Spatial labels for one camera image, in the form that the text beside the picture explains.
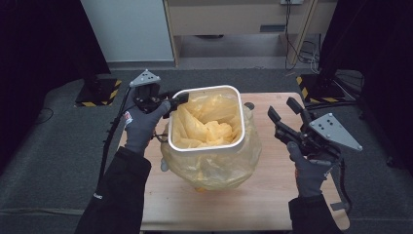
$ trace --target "white wall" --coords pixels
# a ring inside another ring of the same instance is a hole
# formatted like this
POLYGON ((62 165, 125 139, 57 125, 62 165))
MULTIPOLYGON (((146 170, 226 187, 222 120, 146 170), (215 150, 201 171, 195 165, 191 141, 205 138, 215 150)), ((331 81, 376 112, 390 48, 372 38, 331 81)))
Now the white wall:
POLYGON ((163 0, 81 0, 106 61, 173 61, 163 0))

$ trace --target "hazard tape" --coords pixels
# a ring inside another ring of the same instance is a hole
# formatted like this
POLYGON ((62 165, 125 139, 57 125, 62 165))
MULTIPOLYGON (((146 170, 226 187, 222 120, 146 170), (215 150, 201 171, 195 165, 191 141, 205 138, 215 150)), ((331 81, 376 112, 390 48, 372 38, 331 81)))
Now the hazard tape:
POLYGON ((298 83, 298 86, 300 87, 301 94, 303 95, 303 98, 305 101, 308 102, 314 102, 314 103, 327 103, 327 102, 337 102, 337 101, 343 101, 345 100, 344 98, 337 98, 337 97, 308 97, 308 91, 307 88, 303 84, 303 79, 300 76, 297 76, 296 81, 298 83))
POLYGON ((93 107, 93 106, 99 106, 99 105, 112 105, 113 100, 115 99, 115 96, 118 94, 119 87, 121 86, 122 81, 121 80, 116 80, 115 85, 113 86, 113 91, 109 96, 108 100, 102 100, 102 101, 82 101, 78 102, 75 104, 77 107, 81 106, 87 106, 87 107, 93 107))

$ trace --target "black curtain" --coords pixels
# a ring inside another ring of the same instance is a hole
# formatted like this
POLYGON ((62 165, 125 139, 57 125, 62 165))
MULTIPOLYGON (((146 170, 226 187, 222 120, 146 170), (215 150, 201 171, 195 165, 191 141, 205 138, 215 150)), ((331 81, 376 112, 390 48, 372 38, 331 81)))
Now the black curtain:
POLYGON ((337 69, 365 79, 360 106, 389 157, 413 174, 413 1, 339 0, 321 47, 325 77, 337 69))
POLYGON ((79 0, 0 0, 0 172, 48 91, 110 73, 79 0))

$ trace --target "plastic bag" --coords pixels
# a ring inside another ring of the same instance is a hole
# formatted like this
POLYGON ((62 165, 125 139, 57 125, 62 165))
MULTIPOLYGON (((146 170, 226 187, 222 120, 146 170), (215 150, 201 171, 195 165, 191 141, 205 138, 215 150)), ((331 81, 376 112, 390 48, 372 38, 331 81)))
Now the plastic bag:
MULTIPOLYGON (((211 97, 190 100, 181 106, 184 108, 173 113, 173 134, 179 136, 178 139, 173 136, 174 145, 196 148, 227 144, 239 139, 241 126, 234 124, 239 123, 236 118, 240 116, 236 101, 211 97), (211 131, 206 125, 213 125, 211 131)), ((201 150, 188 156, 174 150, 169 143, 162 143, 163 160, 168 168, 195 188, 222 190, 238 187, 255 171, 262 149, 252 111, 243 106, 243 113, 244 139, 234 148, 222 152, 215 150, 213 153, 201 150)))

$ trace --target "gray glove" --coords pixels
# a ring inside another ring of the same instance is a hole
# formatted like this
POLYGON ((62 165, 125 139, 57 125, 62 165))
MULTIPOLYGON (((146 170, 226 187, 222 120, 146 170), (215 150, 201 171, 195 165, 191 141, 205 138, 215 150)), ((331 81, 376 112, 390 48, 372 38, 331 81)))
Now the gray glove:
POLYGON ((128 136, 125 148, 138 153, 148 146, 159 120, 170 110, 170 103, 163 101, 156 110, 145 114, 134 104, 133 96, 134 89, 130 91, 125 104, 125 131, 128 136))
POLYGON ((299 197, 313 197, 322 193, 320 190, 322 183, 327 179, 327 175, 332 166, 313 164, 305 159, 300 148, 295 142, 289 142, 287 149, 290 158, 295 163, 295 179, 297 182, 299 197))

